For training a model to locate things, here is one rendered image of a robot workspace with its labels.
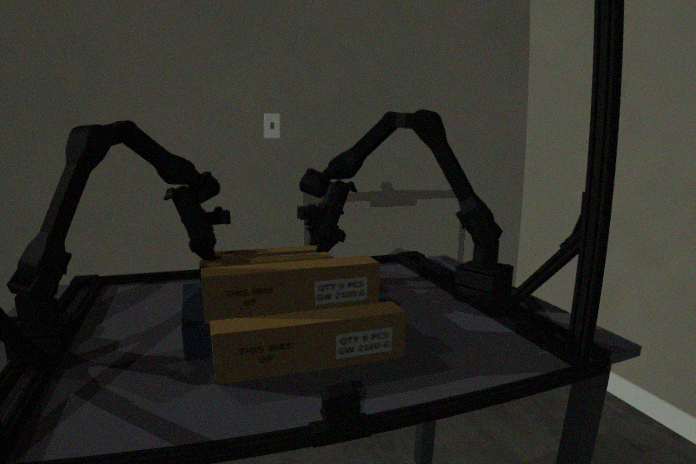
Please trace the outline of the brown cardboard carton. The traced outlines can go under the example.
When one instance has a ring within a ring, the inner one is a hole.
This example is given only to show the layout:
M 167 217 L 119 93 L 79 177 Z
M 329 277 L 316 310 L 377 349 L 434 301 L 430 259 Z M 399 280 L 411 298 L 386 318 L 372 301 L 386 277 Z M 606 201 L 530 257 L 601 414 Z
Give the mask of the brown cardboard carton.
M 207 267 L 220 267 L 220 266 L 231 266 L 231 265 L 251 265 L 251 264 L 264 264 L 264 263 L 277 263 L 277 262 L 290 262 L 290 261 L 303 261 L 303 260 L 316 260 L 316 259 L 329 259 L 329 258 L 334 258 L 334 257 L 331 256 L 328 252 L 317 252 L 317 253 L 303 253 L 303 254 L 289 254 L 289 255 L 200 260 L 199 261 L 200 283 L 201 283 L 201 269 L 207 268 Z
M 386 301 L 211 320 L 216 384 L 403 357 L 406 313 Z
M 370 256 L 201 269 L 211 320 L 379 302 L 380 263 Z
M 215 252 L 216 259 L 316 253 L 317 245 Z

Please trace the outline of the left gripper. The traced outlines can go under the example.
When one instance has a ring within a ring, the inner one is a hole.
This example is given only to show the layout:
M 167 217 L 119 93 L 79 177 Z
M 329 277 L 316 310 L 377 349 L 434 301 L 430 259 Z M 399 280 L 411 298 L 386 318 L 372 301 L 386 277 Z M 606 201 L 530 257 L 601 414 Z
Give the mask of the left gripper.
M 214 237 L 215 233 L 213 234 L 213 228 L 207 228 L 203 214 L 204 211 L 200 205 L 191 211 L 180 214 L 181 222 L 186 228 L 189 239 L 191 238 L 189 243 L 191 251 L 196 253 L 203 260 L 216 259 L 214 253 L 214 244 L 217 242 Z M 208 232 L 208 230 L 212 232 Z M 204 247 L 206 249 L 204 249 Z

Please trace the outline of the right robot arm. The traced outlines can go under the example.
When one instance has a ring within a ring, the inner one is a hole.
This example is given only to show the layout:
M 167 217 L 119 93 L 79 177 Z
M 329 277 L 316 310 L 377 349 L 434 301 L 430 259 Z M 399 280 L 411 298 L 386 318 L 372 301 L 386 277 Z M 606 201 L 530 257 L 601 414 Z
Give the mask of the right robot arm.
M 498 263 L 498 239 L 503 230 L 494 221 L 494 216 L 490 209 L 475 194 L 447 142 L 443 122 L 436 112 L 421 109 L 415 113 L 395 113 L 391 111 L 385 113 L 383 118 L 353 147 L 333 158 L 322 173 L 312 168 L 307 169 L 300 181 L 300 190 L 318 198 L 324 196 L 324 200 L 344 207 L 349 191 L 357 193 L 354 183 L 351 181 L 348 183 L 342 181 L 333 183 L 330 180 L 354 177 L 366 157 L 386 138 L 397 128 L 409 127 L 431 149 L 459 201 L 460 211 L 456 213 L 456 216 L 462 224 L 462 229 L 466 229 L 471 234 L 474 243 L 473 262 L 468 263 L 467 266 L 487 271 L 493 271 L 502 267 L 503 264 Z M 320 173 L 321 175 L 318 178 L 317 176 Z M 300 220 L 318 219 L 318 221 L 321 222 L 322 220 L 324 222 L 325 203 L 322 204 L 322 207 L 320 204 L 319 202 L 318 206 L 315 204 L 298 206 L 297 218 L 300 218 Z

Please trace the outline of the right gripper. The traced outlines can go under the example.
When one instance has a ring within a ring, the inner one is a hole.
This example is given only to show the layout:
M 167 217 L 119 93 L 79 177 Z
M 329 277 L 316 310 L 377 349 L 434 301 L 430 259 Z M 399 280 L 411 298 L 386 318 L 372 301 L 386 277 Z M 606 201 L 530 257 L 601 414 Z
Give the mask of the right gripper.
M 326 209 L 324 222 L 322 222 L 322 220 L 320 222 L 318 219 L 307 219 L 304 223 L 306 226 L 310 226 L 309 229 L 306 227 L 310 234 L 309 246 L 317 245 L 316 253 L 328 252 L 332 247 L 339 243 L 339 241 L 344 242 L 346 237 L 345 232 L 339 229 L 339 226 L 337 226 L 340 215 L 344 214 L 344 211 L 342 211 L 343 207 L 326 200 L 322 201 L 320 204 L 321 207 L 323 203 L 325 203 L 324 208 Z M 308 225 L 308 223 L 310 224 Z M 329 226 L 326 226 L 326 224 Z M 335 228 L 332 228 L 332 226 Z

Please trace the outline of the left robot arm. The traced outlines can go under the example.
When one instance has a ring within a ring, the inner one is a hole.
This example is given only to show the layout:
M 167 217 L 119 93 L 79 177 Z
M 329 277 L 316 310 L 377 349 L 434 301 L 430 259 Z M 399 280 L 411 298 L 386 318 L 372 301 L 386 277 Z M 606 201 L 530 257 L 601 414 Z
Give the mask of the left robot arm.
M 91 171 L 111 146 L 120 143 L 152 164 L 166 183 L 188 185 L 171 187 L 164 196 L 164 200 L 172 198 L 179 214 L 219 194 L 220 184 L 211 172 L 200 174 L 192 162 L 169 153 L 130 120 L 73 128 L 65 149 L 66 166 L 40 232 L 27 245 L 7 283 L 10 292 L 17 294 L 14 300 L 23 332 L 50 331 L 59 321 L 54 295 L 72 256 L 65 251 L 65 238 Z

